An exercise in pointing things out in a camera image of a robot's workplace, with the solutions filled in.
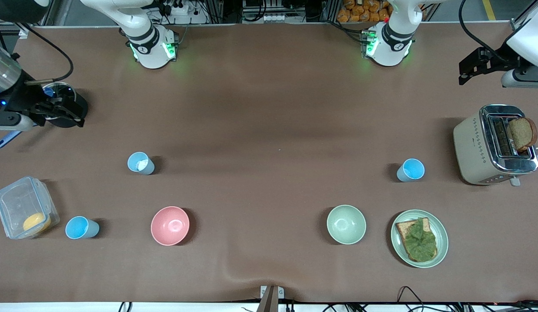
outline toaster slot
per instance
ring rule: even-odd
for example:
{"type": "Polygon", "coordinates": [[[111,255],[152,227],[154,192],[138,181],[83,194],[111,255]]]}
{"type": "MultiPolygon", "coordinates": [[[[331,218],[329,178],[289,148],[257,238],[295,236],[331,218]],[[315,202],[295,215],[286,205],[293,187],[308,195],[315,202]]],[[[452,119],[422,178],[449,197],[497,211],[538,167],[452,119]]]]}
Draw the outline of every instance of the toaster slot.
{"type": "Polygon", "coordinates": [[[528,158],[528,149],[518,152],[513,144],[509,123],[516,117],[491,117],[490,122],[494,131],[496,152],[500,157],[507,158],[528,158]]]}

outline yellow floor line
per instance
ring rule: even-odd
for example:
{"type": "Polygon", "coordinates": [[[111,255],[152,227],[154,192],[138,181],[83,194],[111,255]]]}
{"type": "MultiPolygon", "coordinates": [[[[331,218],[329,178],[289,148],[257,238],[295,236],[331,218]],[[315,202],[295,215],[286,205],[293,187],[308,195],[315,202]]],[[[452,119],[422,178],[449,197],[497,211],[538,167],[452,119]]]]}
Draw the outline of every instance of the yellow floor line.
{"type": "Polygon", "coordinates": [[[486,16],[489,20],[496,20],[496,16],[494,16],[492,6],[490,5],[490,0],[483,0],[483,6],[485,6],[486,16]]]}

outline clear food container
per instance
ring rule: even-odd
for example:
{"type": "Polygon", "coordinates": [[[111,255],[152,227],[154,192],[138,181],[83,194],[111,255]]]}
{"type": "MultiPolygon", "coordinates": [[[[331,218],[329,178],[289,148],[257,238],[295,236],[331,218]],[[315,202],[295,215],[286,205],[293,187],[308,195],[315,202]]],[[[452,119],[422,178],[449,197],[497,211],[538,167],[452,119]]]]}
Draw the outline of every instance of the clear food container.
{"type": "Polygon", "coordinates": [[[0,217],[11,239],[34,237],[59,223],[47,187],[31,176],[0,190],[0,217]]]}

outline green leafy vegetable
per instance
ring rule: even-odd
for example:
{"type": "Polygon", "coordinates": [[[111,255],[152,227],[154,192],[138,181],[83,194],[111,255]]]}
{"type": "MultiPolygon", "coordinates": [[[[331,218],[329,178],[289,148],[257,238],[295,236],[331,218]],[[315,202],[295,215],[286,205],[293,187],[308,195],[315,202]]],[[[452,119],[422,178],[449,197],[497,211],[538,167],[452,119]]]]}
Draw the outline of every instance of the green leafy vegetable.
{"type": "Polygon", "coordinates": [[[405,238],[407,253],[417,262],[425,262],[433,259],[437,250],[437,239],[430,231],[423,231],[423,218],[417,219],[409,228],[405,238]]]}

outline pink bowl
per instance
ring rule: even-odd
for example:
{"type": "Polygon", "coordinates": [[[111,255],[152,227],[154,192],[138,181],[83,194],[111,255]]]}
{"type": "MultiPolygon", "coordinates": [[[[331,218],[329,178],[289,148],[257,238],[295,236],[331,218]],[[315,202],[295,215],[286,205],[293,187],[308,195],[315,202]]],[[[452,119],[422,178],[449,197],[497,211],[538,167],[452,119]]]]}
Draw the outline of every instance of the pink bowl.
{"type": "Polygon", "coordinates": [[[151,221],[151,235],[157,243],[172,246],[180,243],[190,230],[190,219],[179,207],[165,207],[151,221]]]}

